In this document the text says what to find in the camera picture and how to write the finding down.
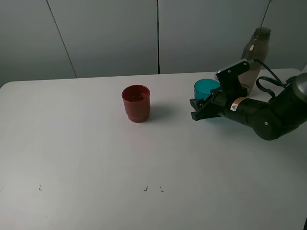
white table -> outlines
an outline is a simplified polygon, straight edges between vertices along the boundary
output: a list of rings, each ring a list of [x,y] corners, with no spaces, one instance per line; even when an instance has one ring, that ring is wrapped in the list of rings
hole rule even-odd
[[[5,85],[0,229],[302,230],[307,125],[265,141],[226,118],[195,122],[189,99],[202,78],[213,73]],[[151,90],[146,123],[125,114],[132,84]]]

red cup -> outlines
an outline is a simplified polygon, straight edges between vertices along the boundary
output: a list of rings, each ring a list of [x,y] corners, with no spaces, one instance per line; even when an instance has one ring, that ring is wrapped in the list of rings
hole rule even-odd
[[[150,112],[150,91],[143,85],[131,85],[124,89],[121,97],[124,100],[126,114],[133,122],[144,122]]]

brown bottle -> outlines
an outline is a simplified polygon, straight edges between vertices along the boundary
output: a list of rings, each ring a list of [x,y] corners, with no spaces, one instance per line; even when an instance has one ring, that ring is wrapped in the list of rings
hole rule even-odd
[[[269,52],[268,44],[270,40],[270,34],[271,30],[268,28],[257,28],[250,41],[244,47],[242,59],[258,59],[264,62]],[[251,64],[250,70],[248,72],[239,75],[240,83],[242,86],[247,88],[248,94],[250,94],[251,90],[253,89],[260,70],[261,64],[254,62]]]

bottle cap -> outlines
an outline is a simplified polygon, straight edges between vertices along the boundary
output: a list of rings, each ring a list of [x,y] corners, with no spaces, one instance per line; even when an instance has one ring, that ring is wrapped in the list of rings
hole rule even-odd
[[[267,40],[270,38],[270,35],[271,30],[269,28],[259,27],[255,30],[253,37],[258,40]]]

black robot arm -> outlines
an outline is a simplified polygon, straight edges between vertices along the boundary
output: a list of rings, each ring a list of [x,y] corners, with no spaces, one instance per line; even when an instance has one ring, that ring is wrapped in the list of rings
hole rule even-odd
[[[221,87],[206,100],[190,100],[195,109],[192,119],[224,116],[253,128],[264,140],[277,139],[307,121],[307,73],[281,83],[284,90],[266,103],[246,98],[247,90],[241,86],[238,75],[248,70],[249,62],[243,59],[217,72]]]

